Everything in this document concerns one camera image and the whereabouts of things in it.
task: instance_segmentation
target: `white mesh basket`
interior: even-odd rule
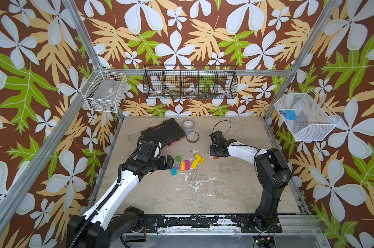
[[[127,86],[126,75],[117,72],[99,72],[84,95],[84,99],[90,110],[104,112],[118,112],[122,96]]]
[[[313,99],[308,92],[285,94],[275,103],[275,108],[278,112],[295,112],[294,121],[286,119],[283,114],[280,116],[296,141],[323,141],[341,121],[321,98],[315,95]]]

